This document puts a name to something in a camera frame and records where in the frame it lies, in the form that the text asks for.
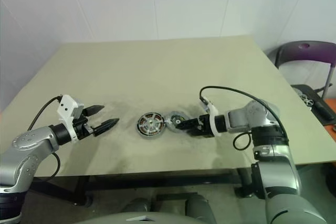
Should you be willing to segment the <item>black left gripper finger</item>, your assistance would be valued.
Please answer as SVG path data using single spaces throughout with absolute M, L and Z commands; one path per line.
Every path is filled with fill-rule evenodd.
M 89 107 L 83 109 L 83 115 L 84 116 L 92 116 L 92 115 L 97 114 L 102 109 L 104 109 L 104 105 L 92 105 L 92 106 L 89 106 Z
M 115 118 L 115 119 L 108 119 L 102 122 L 99 126 L 93 128 L 93 135 L 99 136 L 104 132 L 112 129 L 118 123 L 118 121 L 119 118 Z

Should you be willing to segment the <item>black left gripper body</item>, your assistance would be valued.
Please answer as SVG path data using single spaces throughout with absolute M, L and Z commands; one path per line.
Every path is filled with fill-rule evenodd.
M 93 129 L 88 125 L 87 117 L 81 115 L 78 119 L 72 122 L 73 129 L 76 133 L 77 139 L 81 140 L 93 134 Z

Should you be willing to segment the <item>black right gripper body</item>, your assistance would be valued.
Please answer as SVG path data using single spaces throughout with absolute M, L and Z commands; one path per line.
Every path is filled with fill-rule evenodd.
M 198 118 L 198 126 L 195 131 L 196 136 L 201 136 L 205 138 L 214 137 L 214 134 L 211 129 L 209 122 L 209 115 L 200 115 Z

